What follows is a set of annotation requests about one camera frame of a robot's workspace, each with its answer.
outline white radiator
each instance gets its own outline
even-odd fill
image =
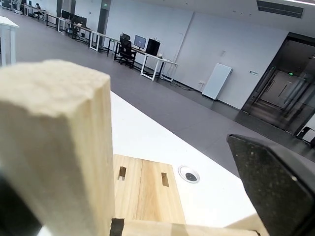
[[[231,67],[217,63],[202,94],[216,100],[232,71]]]

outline wall outlet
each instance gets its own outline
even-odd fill
[[[256,75],[256,76],[258,76],[258,75],[259,75],[259,73],[258,73],[258,72],[253,71],[253,70],[251,70],[251,71],[250,71],[250,74],[252,74],[252,75]]]

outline rectangular slot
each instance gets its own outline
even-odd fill
[[[169,187],[167,173],[161,173],[161,174],[162,174],[162,184],[163,184],[163,186]]]
[[[125,177],[126,177],[126,171],[127,171],[127,168],[121,166],[120,169],[119,169],[118,179],[121,179],[122,181],[124,181]]]

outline light wood plank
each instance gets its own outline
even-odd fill
[[[234,224],[229,225],[227,228],[242,229],[242,230],[255,230],[259,232],[261,236],[269,236],[258,214],[254,214],[238,222],[235,222]]]
[[[258,236],[254,231],[125,220],[122,236]]]
[[[121,166],[124,180],[118,179]],[[114,182],[116,218],[185,223],[171,165],[114,155]]]
[[[54,236],[114,216],[109,76],[64,61],[0,70],[1,171]]]

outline black computer tower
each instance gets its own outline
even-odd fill
[[[157,42],[153,39],[149,39],[146,53],[156,56],[158,54],[159,45],[160,45],[160,42]]]

